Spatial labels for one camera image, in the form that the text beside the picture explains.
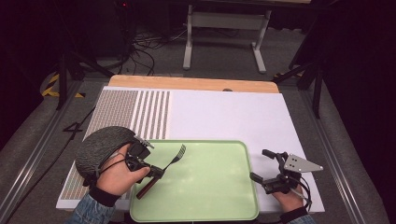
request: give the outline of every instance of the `striped pattern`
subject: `striped pattern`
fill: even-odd
[[[108,126],[129,128],[145,139],[165,139],[170,98],[170,91],[103,90],[84,139]],[[73,163],[59,200],[81,199],[88,191],[82,183]],[[121,199],[129,200],[130,194]]]

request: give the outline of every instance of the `plastic tray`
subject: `plastic tray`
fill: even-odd
[[[136,193],[150,178],[135,184],[130,214],[137,222],[251,220],[259,214],[249,178],[248,151],[240,141],[150,140],[145,161],[163,168],[178,153],[162,179],[141,199]]]

